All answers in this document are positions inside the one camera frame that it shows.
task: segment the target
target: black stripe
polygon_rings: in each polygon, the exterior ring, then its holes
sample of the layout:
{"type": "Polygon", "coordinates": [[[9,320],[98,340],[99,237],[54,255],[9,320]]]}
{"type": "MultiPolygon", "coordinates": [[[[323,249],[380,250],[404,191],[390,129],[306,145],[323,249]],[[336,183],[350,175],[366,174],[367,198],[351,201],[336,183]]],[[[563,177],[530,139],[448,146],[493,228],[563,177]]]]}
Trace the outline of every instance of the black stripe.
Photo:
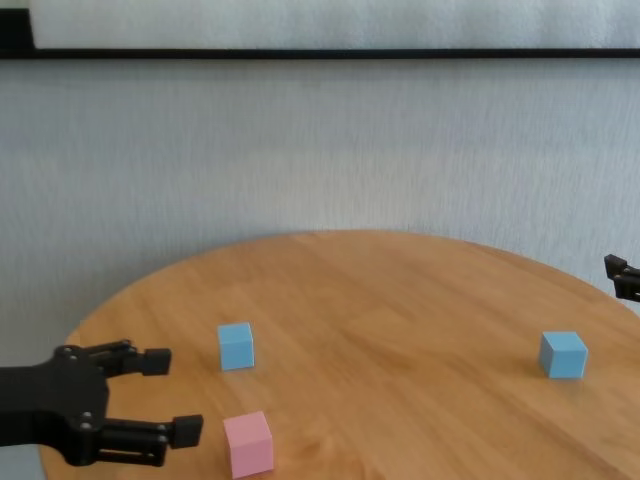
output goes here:
{"type": "Polygon", "coordinates": [[[441,49],[441,50],[15,50],[15,59],[211,59],[211,60],[358,60],[358,59],[519,59],[640,58],[638,48],[615,49],[441,49]]]}
{"type": "Polygon", "coordinates": [[[0,57],[15,50],[33,50],[31,19],[26,8],[0,9],[0,57]]]}

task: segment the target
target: robotic arm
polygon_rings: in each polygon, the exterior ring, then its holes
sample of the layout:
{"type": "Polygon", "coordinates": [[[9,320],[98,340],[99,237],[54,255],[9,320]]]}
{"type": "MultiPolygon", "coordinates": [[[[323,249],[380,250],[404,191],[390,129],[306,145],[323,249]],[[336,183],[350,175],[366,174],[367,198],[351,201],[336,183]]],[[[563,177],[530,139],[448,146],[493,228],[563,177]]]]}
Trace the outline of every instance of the robotic arm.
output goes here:
{"type": "Polygon", "coordinates": [[[607,255],[604,257],[607,277],[613,280],[616,297],[640,302],[640,269],[630,267],[626,260],[607,255]]]}
{"type": "Polygon", "coordinates": [[[167,447],[195,447],[203,417],[151,423],[106,418],[107,378],[166,375],[168,349],[138,353],[129,340],[81,348],[63,345],[31,367],[0,368],[0,446],[37,443],[74,466],[118,462],[160,467],[167,447]]]}

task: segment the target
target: table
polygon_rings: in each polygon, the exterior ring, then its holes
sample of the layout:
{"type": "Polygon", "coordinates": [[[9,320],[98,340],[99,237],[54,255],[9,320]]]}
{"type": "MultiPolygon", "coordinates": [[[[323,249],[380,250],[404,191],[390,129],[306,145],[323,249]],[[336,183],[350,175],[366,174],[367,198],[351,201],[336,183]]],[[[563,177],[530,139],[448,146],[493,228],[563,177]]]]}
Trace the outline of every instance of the table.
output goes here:
{"type": "Polygon", "coordinates": [[[109,416],[202,413],[201,445],[160,469],[74,469],[42,447],[50,480],[230,478],[222,420],[257,410],[277,466],[256,479],[640,478],[638,318],[493,248],[374,231],[241,243],[134,283],[68,341],[121,338],[174,360],[167,377],[111,380],[109,416]],[[240,321],[257,365],[223,373],[216,328],[240,321]],[[582,337],[583,380],[544,376],[546,330],[582,337]]]}

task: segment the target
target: white wall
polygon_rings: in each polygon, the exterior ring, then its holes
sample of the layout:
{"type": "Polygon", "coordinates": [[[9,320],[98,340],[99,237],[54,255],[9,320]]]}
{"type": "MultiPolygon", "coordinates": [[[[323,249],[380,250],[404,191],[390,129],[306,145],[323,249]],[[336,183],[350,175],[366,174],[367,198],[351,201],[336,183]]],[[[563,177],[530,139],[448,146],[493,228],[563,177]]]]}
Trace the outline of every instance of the white wall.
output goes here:
{"type": "Polygon", "coordinates": [[[27,8],[29,0],[0,0],[0,8],[27,8]]]}
{"type": "Polygon", "coordinates": [[[635,61],[0,63],[0,362],[239,239],[393,228],[607,291],[640,264],[635,61]]]}

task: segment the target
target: pink cube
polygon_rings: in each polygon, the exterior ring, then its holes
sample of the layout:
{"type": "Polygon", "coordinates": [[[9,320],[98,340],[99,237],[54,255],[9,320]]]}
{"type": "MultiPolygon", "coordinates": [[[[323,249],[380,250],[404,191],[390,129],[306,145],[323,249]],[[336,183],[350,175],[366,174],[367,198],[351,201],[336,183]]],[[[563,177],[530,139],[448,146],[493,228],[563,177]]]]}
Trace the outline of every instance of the pink cube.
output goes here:
{"type": "Polygon", "coordinates": [[[262,412],[227,418],[224,431],[231,453],[231,476],[273,470],[273,438],[262,412]]]}

